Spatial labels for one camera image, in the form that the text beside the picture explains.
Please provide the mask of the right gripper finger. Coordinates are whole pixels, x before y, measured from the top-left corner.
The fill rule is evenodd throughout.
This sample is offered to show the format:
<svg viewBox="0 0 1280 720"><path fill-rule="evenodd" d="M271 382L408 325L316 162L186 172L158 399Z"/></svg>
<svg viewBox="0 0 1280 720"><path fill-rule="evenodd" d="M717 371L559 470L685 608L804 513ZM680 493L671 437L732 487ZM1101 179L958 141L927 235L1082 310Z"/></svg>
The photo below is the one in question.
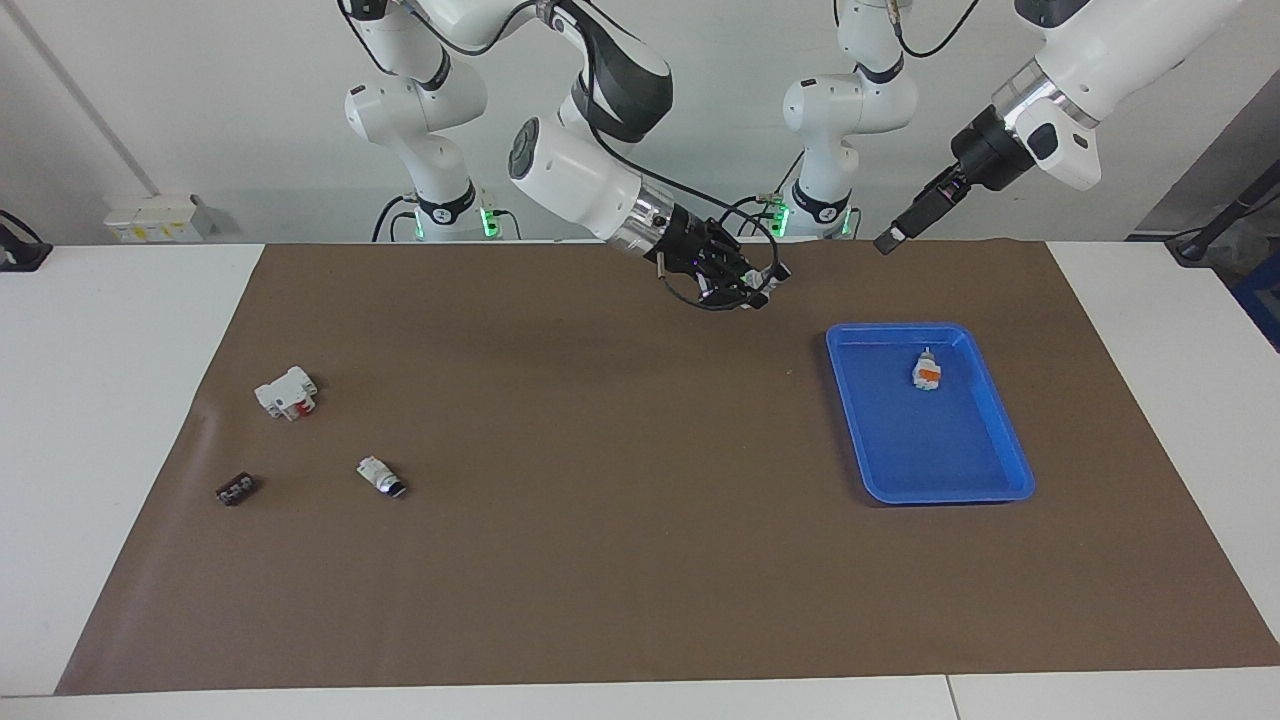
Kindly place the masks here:
<svg viewBox="0 0 1280 720"><path fill-rule="evenodd" d="M739 309L763 309L771 301L773 286L745 286L739 277L710 278L700 275L700 309L727 313Z"/></svg>
<svg viewBox="0 0 1280 720"><path fill-rule="evenodd" d="M724 265L745 286L777 286L791 278L791 270L783 263L778 240L765 231L764 241L769 252L768 263L756 264L748 256L748 249L744 247L741 238L723 225L716 225L716 242L724 256Z"/></svg>

